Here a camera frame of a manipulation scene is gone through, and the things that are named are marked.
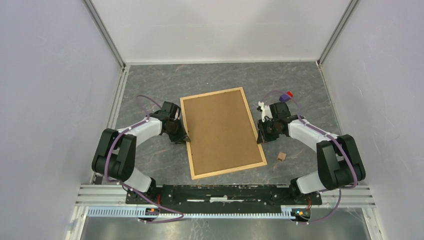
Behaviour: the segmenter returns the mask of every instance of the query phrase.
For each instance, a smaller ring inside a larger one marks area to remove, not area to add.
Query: wooden frame
[[[184,100],[199,98],[199,97],[204,97],[204,96],[209,96],[209,95],[215,95],[215,94],[221,94],[221,93],[227,93],[227,92],[232,92],[232,91],[240,91],[241,92],[241,96],[243,98],[243,102],[244,102],[244,105],[246,107],[247,115],[249,117],[249,121],[250,121],[250,124],[251,124],[251,127],[252,127],[253,134],[254,134],[255,138],[257,139],[258,138],[258,131],[255,127],[255,122],[253,120],[248,101],[246,100],[246,95],[245,95],[245,92],[243,90],[243,87],[236,87],[236,88],[231,88],[231,89],[226,89],[226,90],[213,91],[213,92],[208,92],[208,93],[202,93],[202,94],[197,94],[197,95],[192,95],[192,96],[181,97],[180,102],[181,102],[181,111],[182,111],[184,128],[186,130],[188,130],[187,121],[186,121],[186,113],[185,113],[185,109],[184,109]],[[265,158],[265,154],[264,154],[264,150],[262,149],[262,145],[258,144],[257,146],[259,148],[259,153],[260,153],[260,156],[262,158],[262,162],[195,175],[195,170],[194,170],[194,166],[193,166],[193,159],[192,159],[192,150],[191,150],[190,142],[187,142],[188,162],[189,162],[189,165],[190,165],[191,179],[200,179],[200,178],[216,176],[216,175],[220,175],[220,174],[227,174],[227,173],[232,173],[232,172],[236,172],[236,171],[240,171],[240,170],[251,169],[251,168],[267,165],[268,163],[267,163],[267,159]]]

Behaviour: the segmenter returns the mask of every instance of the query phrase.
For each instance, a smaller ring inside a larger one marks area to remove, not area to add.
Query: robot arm
[[[295,195],[326,189],[334,190],[353,183],[352,173],[346,163],[347,159],[338,161],[337,155],[341,156],[342,153],[327,136],[333,137],[342,146],[353,166],[357,180],[361,181],[365,178],[365,169],[352,136],[348,134],[338,136],[333,133],[327,133],[324,136],[306,126],[297,115],[291,115],[284,102],[277,102],[269,106],[259,102],[258,110],[262,112],[262,119],[257,122],[258,144],[274,141],[284,134],[301,141],[316,152],[318,171],[291,181],[290,188]]]
[[[178,105],[165,101],[159,111],[151,113],[149,119],[146,117],[142,120],[146,123],[134,127],[124,134],[117,142],[110,157],[108,175],[143,193],[154,188],[155,181],[135,168],[136,147],[147,139],[163,133],[168,134],[172,143],[185,144],[189,142],[190,139],[183,127],[180,113],[181,108]],[[99,174],[105,173],[106,159],[112,143],[118,134],[127,128],[118,130],[108,128],[103,131],[91,164],[93,171]]]

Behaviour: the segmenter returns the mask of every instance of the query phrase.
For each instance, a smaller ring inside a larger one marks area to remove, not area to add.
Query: white wall
[[[323,73],[387,239],[423,239],[424,1],[363,0]]]
[[[126,62],[317,60],[349,0],[93,0]]]
[[[120,68],[81,0],[2,1],[0,33],[0,239],[63,239]]]

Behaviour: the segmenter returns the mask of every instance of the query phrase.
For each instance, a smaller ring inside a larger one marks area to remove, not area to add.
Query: gray marble floor
[[[142,118],[135,96],[147,95],[160,104],[169,101],[180,105],[180,97],[243,87],[256,122],[261,114],[258,101],[271,90],[291,91],[302,106],[302,113],[312,124],[339,134],[332,105],[323,79],[314,62],[213,63],[183,65],[131,66],[117,119],[117,128],[130,126]],[[278,101],[279,95],[266,100]],[[144,100],[147,109],[157,109]],[[292,114],[296,106],[288,103]],[[317,170],[313,150],[301,142],[281,136],[262,145],[268,165],[218,176],[192,180],[187,148],[174,145],[167,136],[152,137],[137,148],[135,167],[156,179],[157,184],[288,184],[290,180]],[[284,162],[279,152],[287,154]]]

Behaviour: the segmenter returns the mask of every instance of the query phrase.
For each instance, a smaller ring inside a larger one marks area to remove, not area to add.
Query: cardboard piece
[[[286,160],[286,156],[287,156],[287,154],[285,154],[284,152],[279,152],[277,160],[284,162],[284,160]]]
[[[267,164],[242,87],[182,97],[192,179]]]

